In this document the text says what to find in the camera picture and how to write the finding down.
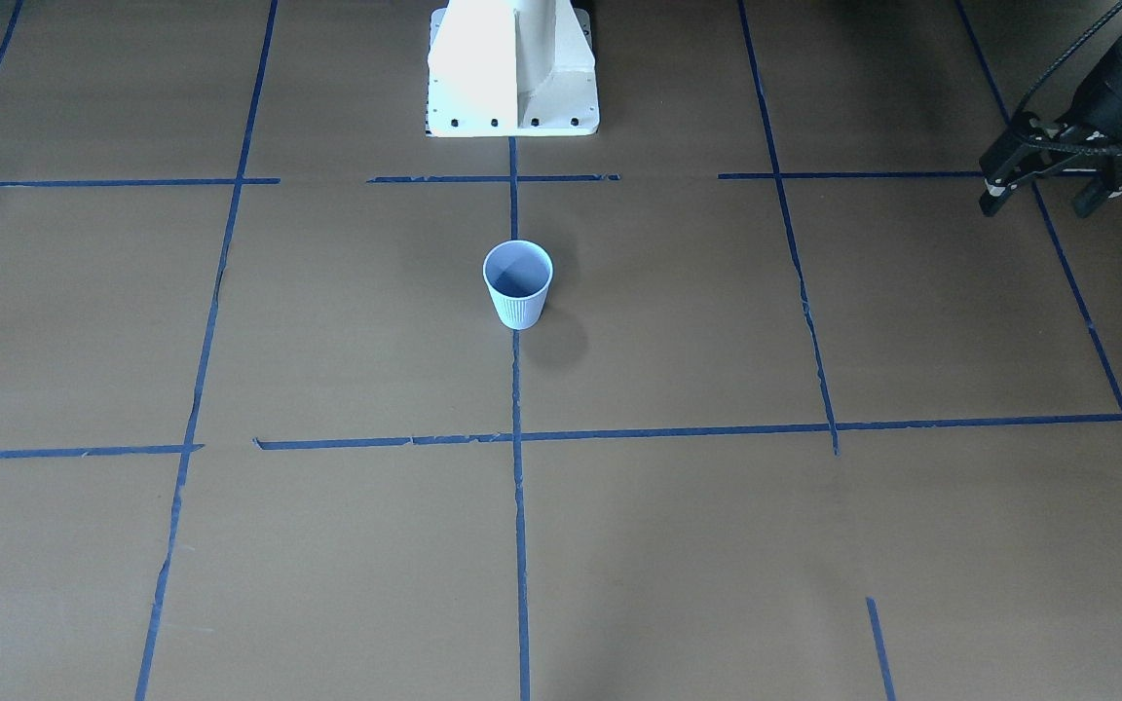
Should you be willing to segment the blue ribbed paper cup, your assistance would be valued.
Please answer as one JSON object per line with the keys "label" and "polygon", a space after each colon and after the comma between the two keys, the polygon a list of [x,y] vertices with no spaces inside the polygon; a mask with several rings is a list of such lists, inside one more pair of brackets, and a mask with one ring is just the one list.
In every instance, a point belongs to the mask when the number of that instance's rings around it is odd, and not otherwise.
{"label": "blue ribbed paper cup", "polygon": [[539,323],[555,266],[541,245],[508,240],[486,253],[481,267],[496,315],[511,331]]}

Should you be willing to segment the white mounting pillar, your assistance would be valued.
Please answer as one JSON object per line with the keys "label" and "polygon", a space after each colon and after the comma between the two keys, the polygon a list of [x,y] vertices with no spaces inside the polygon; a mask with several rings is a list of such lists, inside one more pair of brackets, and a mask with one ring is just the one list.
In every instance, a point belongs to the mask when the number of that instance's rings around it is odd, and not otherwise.
{"label": "white mounting pillar", "polygon": [[431,137],[600,128],[592,1],[450,1],[430,15],[427,71]]}

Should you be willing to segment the brown paper table cover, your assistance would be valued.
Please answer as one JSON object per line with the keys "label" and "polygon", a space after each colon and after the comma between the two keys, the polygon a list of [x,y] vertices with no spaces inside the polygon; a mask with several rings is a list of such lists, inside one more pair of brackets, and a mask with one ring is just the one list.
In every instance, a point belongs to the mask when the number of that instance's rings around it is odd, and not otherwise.
{"label": "brown paper table cover", "polygon": [[431,1],[0,1],[0,700],[1122,700],[1122,199],[978,207],[1105,9],[597,1],[439,139]]}

